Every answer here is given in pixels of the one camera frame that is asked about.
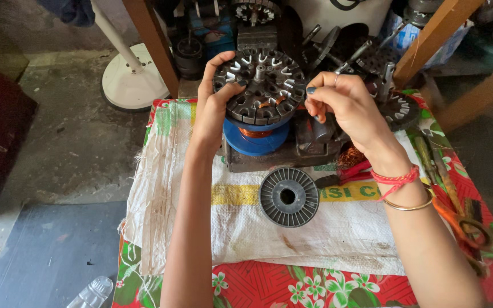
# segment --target gold bangle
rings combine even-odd
[[[429,188],[427,188],[427,187],[424,187],[424,188],[425,188],[425,190],[427,191],[427,199],[428,199],[428,200],[427,200],[427,202],[426,202],[426,203],[422,204],[421,206],[415,206],[415,207],[413,207],[413,208],[406,208],[406,207],[404,207],[404,206],[398,206],[398,205],[396,205],[396,204],[394,204],[394,203],[391,203],[391,202],[389,202],[389,201],[387,201],[387,200],[385,200],[385,199],[384,199],[383,201],[384,201],[384,202],[385,202],[388,206],[391,206],[392,208],[394,208],[394,209],[398,209],[398,210],[417,210],[417,209],[422,209],[422,208],[424,208],[424,207],[426,207],[426,206],[428,206],[428,205],[430,205],[430,204],[432,204],[432,203],[433,203],[433,194],[431,194],[431,190],[429,190]]]

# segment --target red thread bracelet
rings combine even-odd
[[[412,183],[417,178],[420,177],[420,167],[418,165],[413,165],[410,169],[410,172],[403,175],[402,177],[390,178],[383,177],[378,173],[375,173],[374,170],[371,170],[370,173],[374,177],[374,181],[380,184],[393,185],[387,193],[385,193],[378,201],[385,199],[390,193],[396,192],[399,188],[401,188],[404,184]]]

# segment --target right hand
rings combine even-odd
[[[314,90],[305,103],[310,115],[324,123],[325,112],[333,112],[338,125],[367,157],[382,146],[400,146],[359,76],[340,74],[336,78],[333,72],[321,72],[307,89]]]

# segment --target hand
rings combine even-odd
[[[400,146],[359,76],[319,73],[307,85],[305,105],[320,123],[326,121],[325,112],[333,112],[338,125],[367,157],[384,145]]]
[[[218,66],[233,59],[235,52],[221,52],[212,58],[205,68],[203,80],[198,89],[197,110],[193,134],[189,141],[196,151],[206,151],[212,159],[222,144],[222,125],[226,116],[226,103],[241,93],[246,81],[226,83],[217,93],[214,93],[213,77]]]

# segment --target white pole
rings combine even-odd
[[[130,68],[136,73],[141,72],[144,67],[140,63],[140,60],[136,58],[133,51],[130,50],[130,48],[125,44],[123,38],[119,35],[106,14],[100,10],[98,5],[93,0],[91,0],[91,4],[92,10],[94,11],[94,14],[96,14],[94,22],[99,26],[102,32],[104,32],[106,37],[110,40],[113,46],[115,46],[119,53],[121,53],[123,58],[125,58],[127,63],[130,65]]]

